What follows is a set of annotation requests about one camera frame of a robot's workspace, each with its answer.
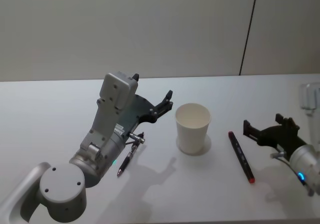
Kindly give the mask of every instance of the blue led light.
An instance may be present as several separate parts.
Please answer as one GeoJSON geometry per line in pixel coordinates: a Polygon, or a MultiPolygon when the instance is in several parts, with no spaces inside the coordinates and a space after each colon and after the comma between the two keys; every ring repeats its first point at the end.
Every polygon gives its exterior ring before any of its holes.
{"type": "Polygon", "coordinates": [[[303,175],[301,172],[298,173],[298,177],[300,178],[301,181],[305,180],[305,175],[303,175]]]}

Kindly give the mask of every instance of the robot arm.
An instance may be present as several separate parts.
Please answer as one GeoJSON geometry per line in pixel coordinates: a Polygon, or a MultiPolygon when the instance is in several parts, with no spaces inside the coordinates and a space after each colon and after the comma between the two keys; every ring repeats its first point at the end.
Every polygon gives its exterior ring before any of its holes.
{"type": "Polygon", "coordinates": [[[98,110],[80,149],[69,163],[35,167],[0,204],[0,224],[28,223],[39,204],[61,223],[72,222],[86,209],[86,188],[94,187],[132,138],[144,139],[133,132],[140,123],[155,123],[172,109],[170,90],[154,106],[136,95],[139,75],[121,72],[107,74],[97,100],[98,110]]]}
{"type": "Polygon", "coordinates": [[[254,140],[259,146],[269,146],[278,151],[271,158],[285,158],[288,165],[308,190],[309,196],[314,192],[320,195],[320,157],[312,145],[298,137],[299,126],[292,118],[277,114],[275,121],[280,124],[258,130],[245,120],[243,134],[254,140]]]}

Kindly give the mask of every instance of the black pen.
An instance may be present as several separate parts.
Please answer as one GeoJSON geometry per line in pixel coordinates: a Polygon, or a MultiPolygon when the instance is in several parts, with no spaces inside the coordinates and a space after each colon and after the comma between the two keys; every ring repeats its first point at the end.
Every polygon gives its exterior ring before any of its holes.
{"type": "Polygon", "coordinates": [[[231,145],[234,149],[234,152],[236,154],[236,157],[238,158],[238,160],[241,164],[241,167],[246,175],[246,178],[248,179],[249,183],[251,183],[251,184],[255,183],[256,179],[254,177],[254,174],[251,171],[249,163],[245,157],[244,152],[242,151],[242,149],[240,147],[240,144],[239,144],[235,134],[232,131],[229,131],[228,136],[231,141],[231,145]]]}
{"type": "MultiPolygon", "coordinates": [[[[140,138],[144,138],[144,133],[142,132],[141,134],[138,135],[138,137],[140,138]]],[[[136,150],[138,149],[139,145],[140,145],[140,141],[136,140],[133,142],[132,146],[131,146],[131,151],[128,153],[128,155],[126,155],[124,161],[122,162],[116,176],[120,177],[121,174],[124,172],[124,170],[126,169],[126,167],[128,166],[130,160],[132,159],[132,157],[134,156],[136,150]]]]}

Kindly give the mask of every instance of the red marker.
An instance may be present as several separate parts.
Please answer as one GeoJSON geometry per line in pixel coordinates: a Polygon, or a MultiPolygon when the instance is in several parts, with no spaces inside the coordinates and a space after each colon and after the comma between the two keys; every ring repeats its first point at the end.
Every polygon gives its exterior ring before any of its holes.
{"type": "Polygon", "coordinates": [[[246,175],[246,178],[248,178],[249,183],[251,183],[251,184],[255,183],[256,180],[255,180],[254,174],[251,171],[249,163],[245,157],[244,152],[242,151],[242,149],[240,147],[240,144],[239,144],[235,134],[232,131],[229,131],[228,135],[229,135],[229,139],[231,141],[231,145],[232,145],[234,152],[236,154],[236,157],[238,158],[238,160],[241,164],[241,167],[244,171],[244,174],[246,175]]]}

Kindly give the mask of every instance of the paper cup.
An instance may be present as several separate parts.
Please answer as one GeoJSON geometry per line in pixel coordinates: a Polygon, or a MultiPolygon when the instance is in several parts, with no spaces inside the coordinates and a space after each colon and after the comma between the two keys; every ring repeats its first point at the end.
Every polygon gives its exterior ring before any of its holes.
{"type": "Polygon", "coordinates": [[[187,103],[175,112],[178,146],[186,154],[199,152],[205,143],[205,137],[211,121],[207,108],[197,103],[187,103]]]}

